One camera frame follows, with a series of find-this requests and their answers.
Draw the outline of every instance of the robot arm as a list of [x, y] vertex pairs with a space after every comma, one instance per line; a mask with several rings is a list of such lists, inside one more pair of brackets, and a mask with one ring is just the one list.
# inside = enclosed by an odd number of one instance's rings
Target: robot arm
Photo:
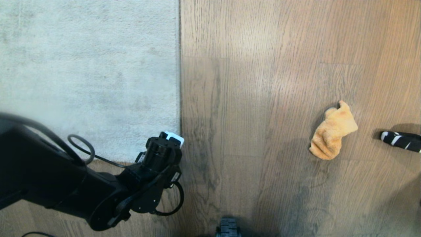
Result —
[[[40, 130], [61, 149], [26, 126]], [[87, 167], [64, 141], [43, 125], [0, 113], [0, 209], [24, 199], [84, 218], [96, 231], [128, 220], [130, 210], [174, 214], [184, 201], [178, 183], [183, 141], [168, 132], [151, 137], [146, 152], [139, 154], [136, 163], [114, 176]], [[93, 149], [85, 152], [92, 159], [95, 156]], [[156, 211], [163, 189], [174, 185], [180, 192], [179, 206], [171, 213]]]

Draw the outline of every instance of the orange plush toy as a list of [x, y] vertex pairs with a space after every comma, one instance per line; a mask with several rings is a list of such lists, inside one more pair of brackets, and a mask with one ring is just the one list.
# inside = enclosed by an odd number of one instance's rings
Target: orange plush toy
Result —
[[325, 120], [318, 126], [311, 141], [310, 151], [323, 160], [335, 158], [342, 147], [342, 137], [358, 130], [349, 106], [339, 101], [340, 108], [325, 112]]

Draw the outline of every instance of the black wheel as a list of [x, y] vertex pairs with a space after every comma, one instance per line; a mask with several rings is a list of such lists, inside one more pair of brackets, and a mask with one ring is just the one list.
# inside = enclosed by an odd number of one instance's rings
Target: black wheel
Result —
[[222, 218], [221, 227], [216, 228], [216, 237], [241, 237], [241, 231], [235, 219]]

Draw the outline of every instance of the white rug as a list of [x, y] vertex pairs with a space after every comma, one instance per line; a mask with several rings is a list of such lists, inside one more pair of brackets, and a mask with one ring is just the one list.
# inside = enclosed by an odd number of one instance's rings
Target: white rug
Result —
[[0, 111], [133, 162], [179, 132], [178, 4], [0, 0]]

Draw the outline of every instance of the black cable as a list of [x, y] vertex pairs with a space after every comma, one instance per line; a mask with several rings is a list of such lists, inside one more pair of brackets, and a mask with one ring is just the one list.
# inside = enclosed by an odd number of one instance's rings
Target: black cable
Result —
[[[76, 139], [78, 139], [78, 140], [80, 140], [81, 142], [83, 142], [83, 144], [85, 144], [89, 148], [90, 151], [87, 151], [87, 150], [83, 149], [82, 147], [78, 146], [72, 140], [73, 137], [76, 138]], [[120, 167], [120, 168], [127, 168], [127, 166], [125, 166], [125, 165], [112, 162], [112, 161], [110, 161], [108, 159], [105, 159], [104, 157], [101, 157], [101, 156], [97, 156], [95, 154], [95, 149], [93, 148], [93, 146], [85, 138], [83, 138], [81, 136], [70, 134], [69, 136], [67, 136], [67, 140], [70, 142], [70, 144], [72, 144], [75, 148], [77, 148], [81, 152], [90, 155], [89, 158], [85, 161], [86, 164], [91, 163], [93, 161], [94, 157], [95, 157], [95, 158], [98, 158], [98, 159], [100, 159], [100, 160], [102, 160], [104, 162], [107, 162], [108, 164], [112, 164], [112, 165], [115, 165], [115, 166]]]
[[179, 189], [179, 192], [180, 192], [180, 203], [179, 203], [179, 205], [172, 212], [163, 213], [163, 212], [155, 210], [155, 211], [151, 212], [151, 214], [161, 215], [161, 216], [169, 216], [169, 215], [175, 214], [176, 212], [178, 212], [180, 210], [181, 206], [184, 203], [184, 190], [183, 190], [183, 187], [181, 186], [181, 184], [178, 181], [173, 182], [173, 184], [175, 184], [177, 186], [177, 188]]
[[22, 237], [25, 237], [25, 236], [30, 235], [30, 234], [39, 234], [39, 235], [43, 235], [43, 236], [47, 236], [47, 237], [55, 237], [54, 235], [43, 233], [43, 232], [37, 232], [37, 231], [28, 232], [28, 233], [22, 235]]
[[36, 130], [45, 134], [53, 142], [55, 142], [59, 147], [61, 147], [69, 156], [74, 159], [76, 165], [85, 166], [85, 162], [73, 151], [61, 138], [59, 138], [54, 132], [45, 127], [44, 125], [18, 115], [8, 114], [0, 112], [0, 119], [8, 120], [15, 123], [21, 123], [28, 127], [35, 128]]

